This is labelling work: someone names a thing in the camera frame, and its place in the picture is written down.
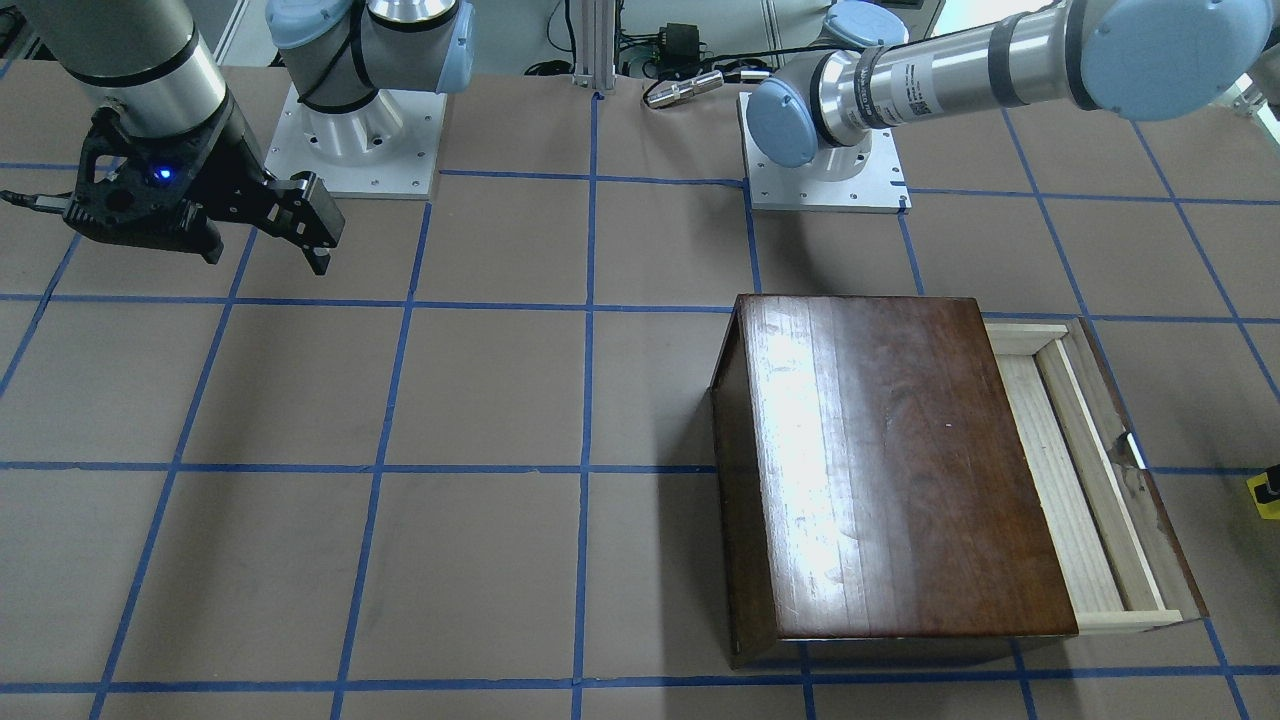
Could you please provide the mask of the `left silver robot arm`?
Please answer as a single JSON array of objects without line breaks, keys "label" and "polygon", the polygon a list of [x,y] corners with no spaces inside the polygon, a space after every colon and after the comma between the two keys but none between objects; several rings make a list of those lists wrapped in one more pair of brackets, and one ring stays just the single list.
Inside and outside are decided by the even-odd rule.
[{"label": "left silver robot arm", "polygon": [[1265,53],[1271,1],[1055,1],[909,42],[873,3],[838,1],[818,38],[750,92],[745,128],[799,168],[881,129],[1066,99],[1126,120],[1210,104]]}]

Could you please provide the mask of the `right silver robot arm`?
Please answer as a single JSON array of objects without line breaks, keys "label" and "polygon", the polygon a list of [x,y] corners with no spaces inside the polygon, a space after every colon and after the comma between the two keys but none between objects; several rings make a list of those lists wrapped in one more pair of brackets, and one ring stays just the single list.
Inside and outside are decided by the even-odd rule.
[{"label": "right silver robot arm", "polygon": [[[4,191],[87,240],[214,264],[218,222],[253,225],[325,274],[346,219],[320,176],[268,169],[241,105],[183,1],[20,1],[95,110],[64,193]],[[468,1],[270,1],[271,41],[328,161],[380,156],[404,133],[393,91],[468,87]]]}]

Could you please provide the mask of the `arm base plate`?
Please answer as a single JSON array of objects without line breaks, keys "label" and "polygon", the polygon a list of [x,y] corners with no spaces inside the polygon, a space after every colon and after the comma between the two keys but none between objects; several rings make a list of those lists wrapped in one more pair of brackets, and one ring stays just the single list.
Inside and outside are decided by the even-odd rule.
[{"label": "arm base plate", "polygon": [[859,145],[822,149],[786,168],[756,146],[746,127],[748,92],[739,95],[750,205],[763,211],[905,213],[913,206],[893,133],[870,132]]},{"label": "arm base plate", "polygon": [[265,165],[284,179],[310,170],[334,199],[428,201],[448,99],[383,90],[365,108],[324,114],[300,102],[289,87]]}]

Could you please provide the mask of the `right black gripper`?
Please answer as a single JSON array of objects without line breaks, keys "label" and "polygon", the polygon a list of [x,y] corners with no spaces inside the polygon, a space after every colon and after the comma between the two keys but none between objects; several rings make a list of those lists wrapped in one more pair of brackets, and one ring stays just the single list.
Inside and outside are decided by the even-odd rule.
[{"label": "right black gripper", "polygon": [[289,179],[273,176],[236,97],[225,96],[220,110],[225,124],[205,161],[207,214],[288,241],[315,275],[325,275],[346,217],[323,178],[308,170]]}]

